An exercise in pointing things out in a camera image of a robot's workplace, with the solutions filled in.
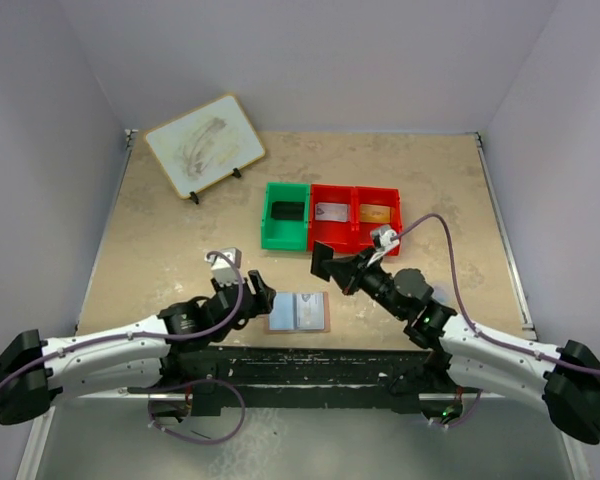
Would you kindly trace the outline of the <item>black card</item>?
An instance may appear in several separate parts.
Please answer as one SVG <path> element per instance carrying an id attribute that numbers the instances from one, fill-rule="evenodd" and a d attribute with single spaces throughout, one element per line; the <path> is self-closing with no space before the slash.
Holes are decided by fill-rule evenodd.
<path id="1" fill-rule="evenodd" d="M 305 203 L 302 201 L 275 201 L 271 204 L 270 217 L 274 220 L 303 221 Z"/>
<path id="2" fill-rule="evenodd" d="M 326 282 L 330 281 L 331 275 L 326 264 L 334 257 L 334 249 L 327 244 L 315 241 L 313 243 L 310 273 Z"/>

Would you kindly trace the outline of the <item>brown leather card holder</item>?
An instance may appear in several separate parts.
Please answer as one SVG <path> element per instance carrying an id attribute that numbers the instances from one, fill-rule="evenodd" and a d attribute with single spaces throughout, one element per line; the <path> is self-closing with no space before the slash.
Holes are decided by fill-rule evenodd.
<path id="1" fill-rule="evenodd" d="M 326 333 L 329 330 L 330 309 L 326 292 L 278 292 L 265 321 L 268 334 Z"/>

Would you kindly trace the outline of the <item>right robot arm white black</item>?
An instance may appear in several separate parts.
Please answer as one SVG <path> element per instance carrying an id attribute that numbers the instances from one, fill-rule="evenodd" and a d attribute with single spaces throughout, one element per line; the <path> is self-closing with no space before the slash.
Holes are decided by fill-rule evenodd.
<path id="1" fill-rule="evenodd" d="M 432 389 L 457 384 L 502 395 L 547 415 L 576 440 L 600 443 L 600 361 L 586 345 L 525 341 L 472 322 L 435 300 L 420 270 L 391 274 L 371 248 L 342 258 L 314 252 L 311 272 L 345 295 L 364 292 L 404 323 L 412 343 L 438 354 L 424 369 Z"/>

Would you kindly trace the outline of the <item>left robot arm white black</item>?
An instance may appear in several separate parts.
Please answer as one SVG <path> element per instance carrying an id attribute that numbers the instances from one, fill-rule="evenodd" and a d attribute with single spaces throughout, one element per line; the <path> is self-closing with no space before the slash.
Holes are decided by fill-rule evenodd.
<path id="1" fill-rule="evenodd" d="M 19 333 L 0 354 L 0 424 L 24 423 L 66 400 L 119 387 L 178 390 L 188 374 L 184 356 L 273 309 L 276 292 L 256 270 L 213 286 L 211 297 L 194 297 L 96 334 Z"/>

